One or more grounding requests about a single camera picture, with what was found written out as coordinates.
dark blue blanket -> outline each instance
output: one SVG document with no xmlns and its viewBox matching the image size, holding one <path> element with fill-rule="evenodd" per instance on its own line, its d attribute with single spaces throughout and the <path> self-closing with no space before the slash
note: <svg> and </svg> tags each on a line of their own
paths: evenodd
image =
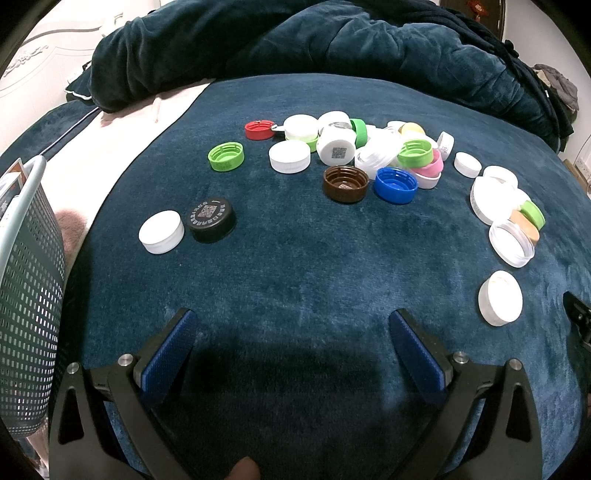
<svg viewBox="0 0 591 480">
<path fill-rule="evenodd" d="M 50 112 L 0 167 L 40 151 L 54 139 L 43 131 L 57 119 L 57 135 L 86 108 L 74 102 Z M 381 127 L 402 119 L 433 136 L 445 129 L 454 151 L 509 167 L 547 219 L 535 257 L 514 269 L 494 253 L 469 206 L 472 181 L 452 160 L 437 188 L 409 205 L 386 203 L 371 187 L 360 203 L 340 205 L 322 192 L 326 167 L 316 154 L 304 172 L 281 175 L 269 166 L 274 140 L 243 137 L 253 119 L 335 109 Z M 241 141 L 246 160 L 217 173 L 207 152 L 224 141 Z M 139 243 L 147 217 L 165 209 L 184 216 L 215 195 L 230 199 L 238 217 L 224 240 L 203 245 L 186 234 L 157 256 Z M 113 362 L 189 307 L 200 318 L 196 346 L 156 415 L 196 478 L 220 480 L 245 455 L 265 479 L 378 478 L 434 413 L 389 340 L 389 313 L 406 307 L 451 351 L 524 362 L 548 477 L 582 423 L 589 356 L 561 298 L 571 290 L 591 299 L 589 231 L 589 200 L 560 160 L 502 120 L 380 80 L 217 82 L 131 164 L 102 206 L 68 282 L 58 362 Z M 518 280 L 524 308 L 515 323 L 494 328 L 479 316 L 476 293 L 500 269 Z"/>
<path fill-rule="evenodd" d="M 108 112 L 204 77 L 326 72 L 411 86 L 553 149 L 572 133 L 510 45 L 427 0 L 176 0 L 103 39 L 92 62 L 72 90 Z"/>
</svg>

plastic basket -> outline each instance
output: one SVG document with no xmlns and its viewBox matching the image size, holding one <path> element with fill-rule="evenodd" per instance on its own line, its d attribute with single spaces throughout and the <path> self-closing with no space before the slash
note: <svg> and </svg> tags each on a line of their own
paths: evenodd
<svg viewBox="0 0 591 480">
<path fill-rule="evenodd" d="M 41 188 L 38 155 L 18 204 L 0 228 L 0 417 L 14 438 L 43 422 L 56 361 L 64 289 L 64 246 Z"/>
</svg>

metal screw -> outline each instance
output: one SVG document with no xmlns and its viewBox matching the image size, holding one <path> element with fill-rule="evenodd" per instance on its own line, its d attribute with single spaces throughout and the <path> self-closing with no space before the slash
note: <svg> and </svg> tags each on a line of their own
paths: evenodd
<svg viewBox="0 0 591 480">
<path fill-rule="evenodd" d="M 470 361 L 470 356 L 466 352 L 456 352 L 453 354 L 453 360 L 463 365 Z"/>
<path fill-rule="evenodd" d="M 66 372 L 70 375 L 75 374 L 80 369 L 80 364 L 77 362 L 72 362 L 70 365 L 67 366 Z"/>
<path fill-rule="evenodd" d="M 517 360 L 516 358 L 509 360 L 509 366 L 517 372 L 523 368 L 521 361 Z"/>
<path fill-rule="evenodd" d="M 133 361 L 134 361 L 134 356 L 131 355 L 131 353 L 124 353 L 123 355 L 121 355 L 119 357 L 119 359 L 117 360 L 117 363 L 122 367 L 127 367 Z"/>
</svg>

gray cloth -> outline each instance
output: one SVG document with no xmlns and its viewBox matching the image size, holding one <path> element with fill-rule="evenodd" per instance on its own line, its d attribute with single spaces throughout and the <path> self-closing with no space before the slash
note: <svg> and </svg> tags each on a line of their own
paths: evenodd
<svg viewBox="0 0 591 480">
<path fill-rule="evenodd" d="M 556 94 L 564 104 L 571 110 L 579 110 L 579 99 L 577 97 L 577 87 L 567 77 L 562 75 L 554 67 L 544 65 L 543 63 L 537 63 L 534 65 L 534 70 L 541 70 L 546 75 L 546 78 L 550 82 L 550 86 L 556 89 Z"/>
</svg>

blue gripper pad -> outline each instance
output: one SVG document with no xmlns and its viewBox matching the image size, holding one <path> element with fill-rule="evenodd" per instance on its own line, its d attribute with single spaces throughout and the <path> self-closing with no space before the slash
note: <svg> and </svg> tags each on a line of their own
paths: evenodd
<svg viewBox="0 0 591 480">
<path fill-rule="evenodd" d="M 196 330 L 195 312 L 179 309 L 166 327 L 148 339 L 138 353 L 134 380 L 142 391 L 146 407 L 163 401 L 193 347 Z"/>
<path fill-rule="evenodd" d="M 425 333 L 404 309 L 390 314 L 390 337 L 398 356 L 410 373 L 419 392 L 428 403 L 442 406 L 453 368 L 443 344 Z"/>
</svg>

